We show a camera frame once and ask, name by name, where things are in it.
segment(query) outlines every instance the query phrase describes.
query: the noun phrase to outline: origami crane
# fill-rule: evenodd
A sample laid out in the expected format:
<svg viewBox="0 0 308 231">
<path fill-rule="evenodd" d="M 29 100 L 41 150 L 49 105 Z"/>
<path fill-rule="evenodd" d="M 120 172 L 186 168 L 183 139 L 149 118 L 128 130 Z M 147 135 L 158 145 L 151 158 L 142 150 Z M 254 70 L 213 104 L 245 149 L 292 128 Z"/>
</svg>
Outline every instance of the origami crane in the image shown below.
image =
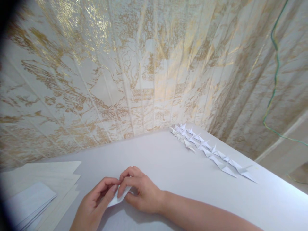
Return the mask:
<svg viewBox="0 0 308 231">
<path fill-rule="evenodd" d="M 211 152 L 212 152 L 213 154 L 216 155 L 216 152 L 217 152 L 217 151 L 218 151 L 218 150 L 216 149 L 216 145 L 215 145 L 215 146 L 212 148 L 212 151 L 211 151 Z"/>
<path fill-rule="evenodd" d="M 204 139 L 202 139 L 201 138 L 201 136 L 200 136 L 200 134 L 199 135 L 194 135 L 194 138 L 196 139 L 196 140 L 199 140 L 201 143 L 203 143 L 204 142 Z"/>
<path fill-rule="evenodd" d="M 173 127 L 169 128 L 169 131 L 175 136 L 177 131 L 173 129 Z"/>
<path fill-rule="evenodd" d="M 203 142 L 201 142 L 201 145 L 204 146 L 204 147 L 207 147 L 209 150 L 211 150 L 212 147 L 208 144 L 209 141 L 210 141 L 210 140 L 208 140 L 208 141 L 203 141 Z"/>
<path fill-rule="evenodd" d="M 184 139 L 184 143 L 185 143 L 185 147 L 192 150 L 193 152 L 196 152 L 195 149 L 192 147 L 192 145 L 190 144 L 190 142 L 188 142 L 187 140 Z"/>
<path fill-rule="evenodd" d="M 222 160 L 229 162 L 230 158 L 226 156 L 225 154 L 221 153 L 220 151 L 217 151 L 214 153 L 215 155 L 219 156 Z"/>
<path fill-rule="evenodd" d="M 182 138 L 181 134 L 180 133 L 176 133 L 175 135 L 177 137 L 177 140 L 180 141 L 180 139 Z"/>
<path fill-rule="evenodd" d="M 219 162 L 215 156 L 210 156 L 209 159 L 214 161 L 214 163 L 220 168 L 221 171 L 237 178 L 236 175 L 231 171 L 231 169 L 226 164 Z"/>
<path fill-rule="evenodd" d="M 193 139 L 193 137 L 188 137 L 188 141 L 194 143 L 197 147 L 199 147 L 199 143 Z"/>
<path fill-rule="evenodd" d="M 176 125 L 174 125 L 174 129 L 175 129 L 177 132 L 181 132 L 181 129 L 180 129 L 178 126 L 176 126 Z"/>
<path fill-rule="evenodd" d="M 188 131 L 189 134 L 191 134 L 192 136 L 195 136 L 196 134 L 193 132 L 193 129 L 186 129 L 186 131 Z"/>
<path fill-rule="evenodd" d="M 233 167 L 235 167 L 239 174 L 241 174 L 242 176 L 244 176 L 244 177 L 248 178 L 249 180 L 256 183 L 256 181 L 252 178 L 251 174 L 247 170 L 247 168 L 249 168 L 250 166 L 243 168 L 242 166 L 240 166 L 234 160 L 229 160 L 229 164 L 231 164 Z"/>
<path fill-rule="evenodd" d="M 180 124 L 180 128 L 181 128 L 183 131 L 185 131 L 185 130 L 186 130 L 186 124 L 184 124 L 184 125 Z"/>
<path fill-rule="evenodd" d="M 207 158 L 209 158 L 210 156 L 213 155 L 209 150 L 207 150 L 206 148 L 204 148 L 202 145 L 199 145 L 198 149 L 200 149 L 201 151 L 203 151 L 204 154 L 205 154 L 205 156 L 206 156 Z"/>
</svg>

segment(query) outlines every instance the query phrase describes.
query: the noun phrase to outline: stack of paper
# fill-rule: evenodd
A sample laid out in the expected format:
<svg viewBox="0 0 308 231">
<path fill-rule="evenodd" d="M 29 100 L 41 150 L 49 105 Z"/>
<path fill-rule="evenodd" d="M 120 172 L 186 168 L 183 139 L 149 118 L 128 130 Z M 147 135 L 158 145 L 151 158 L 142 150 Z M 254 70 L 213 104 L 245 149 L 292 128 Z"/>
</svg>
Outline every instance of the stack of paper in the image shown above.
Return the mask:
<svg viewBox="0 0 308 231">
<path fill-rule="evenodd" d="M 57 194 L 37 182 L 4 202 L 14 230 L 26 230 L 50 205 Z"/>
<path fill-rule="evenodd" d="M 41 214 L 36 215 L 35 221 L 27 230 L 53 231 L 55 229 L 79 194 L 75 183 L 80 175 L 73 173 L 80 163 L 80 161 L 72 161 L 25 164 L 13 171 L 1 173 L 0 178 L 3 181 L 1 190 L 6 200 L 17 196 L 38 182 L 46 185 L 57 195 Z"/>
</svg>

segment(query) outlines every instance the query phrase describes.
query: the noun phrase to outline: curtain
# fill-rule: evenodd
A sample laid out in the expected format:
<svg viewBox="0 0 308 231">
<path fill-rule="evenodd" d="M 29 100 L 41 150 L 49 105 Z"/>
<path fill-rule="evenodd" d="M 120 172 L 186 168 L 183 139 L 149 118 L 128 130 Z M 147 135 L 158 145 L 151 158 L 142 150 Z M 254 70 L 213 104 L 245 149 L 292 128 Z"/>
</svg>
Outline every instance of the curtain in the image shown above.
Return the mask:
<svg viewBox="0 0 308 231">
<path fill-rule="evenodd" d="M 28 0 L 2 43 L 1 167 L 186 121 L 257 158 L 278 139 L 262 119 L 283 4 Z M 276 29 L 267 125 L 281 133 L 308 107 L 307 9 L 290 0 Z"/>
</svg>

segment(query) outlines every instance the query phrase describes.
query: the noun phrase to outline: finger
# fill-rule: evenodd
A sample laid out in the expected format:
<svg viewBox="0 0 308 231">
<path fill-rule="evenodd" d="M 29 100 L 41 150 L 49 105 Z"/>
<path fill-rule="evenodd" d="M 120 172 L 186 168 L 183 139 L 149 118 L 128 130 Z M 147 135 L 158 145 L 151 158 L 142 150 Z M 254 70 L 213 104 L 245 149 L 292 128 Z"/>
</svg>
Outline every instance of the finger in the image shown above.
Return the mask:
<svg viewBox="0 0 308 231">
<path fill-rule="evenodd" d="M 103 216 L 105 210 L 107 209 L 108 204 L 114 198 L 117 189 L 118 189 L 118 185 L 114 185 L 108 190 L 105 197 L 102 199 L 102 201 L 96 208 L 96 212 L 99 214 L 99 216 Z"/>
<path fill-rule="evenodd" d="M 120 184 L 121 182 L 117 178 L 113 177 L 104 177 L 93 189 L 92 193 L 102 192 L 112 184 Z"/>
<path fill-rule="evenodd" d="M 138 178 L 138 177 L 125 177 L 119 187 L 118 198 L 120 198 L 123 195 L 123 192 L 127 186 L 133 186 L 138 189 L 140 185 L 140 180 L 141 178 Z"/>
<path fill-rule="evenodd" d="M 139 209 L 139 198 L 137 196 L 134 196 L 131 192 L 128 192 L 128 194 L 125 196 L 125 200 L 127 203 L 135 207 L 136 209 Z"/>
<path fill-rule="evenodd" d="M 122 174 L 120 175 L 120 181 L 123 181 L 125 177 L 132 176 L 132 177 L 139 177 L 142 175 L 140 169 L 136 169 L 134 167 L 128 167 Z"/>
</svg>

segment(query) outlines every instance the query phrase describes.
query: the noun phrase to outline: white table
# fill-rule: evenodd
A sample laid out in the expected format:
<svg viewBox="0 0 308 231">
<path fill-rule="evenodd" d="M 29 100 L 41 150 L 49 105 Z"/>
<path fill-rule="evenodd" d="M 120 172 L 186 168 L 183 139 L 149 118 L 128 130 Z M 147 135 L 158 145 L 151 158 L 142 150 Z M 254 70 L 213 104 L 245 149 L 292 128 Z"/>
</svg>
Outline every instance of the white table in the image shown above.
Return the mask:
<svg viewBox="0 0 308 231">
<path fill-rule="evenodd" d="M 264 230 L 307 230 L 308 195 L 201 128 L 193 126 L 193 129 L 243 167 L 253 165 L 249 171 L 258 184 L 239 175 L 232 166 L 237 179 L 220 171 L 200 150 L 196 149 L 194 154 L 172 133 L 162 130 L 46 160 L 82 161 L 75 171 L 81 175 L 77 182 L 80 194 L 56 230 L 69 230 L 82 198 L 103 177 L 118 178 L 134 165 L 160 189 L 225 209 Z M 180 229 L 164 217 L 139 212 L 122 202 L 106 210 L 98 230 Z"/>
</svg>

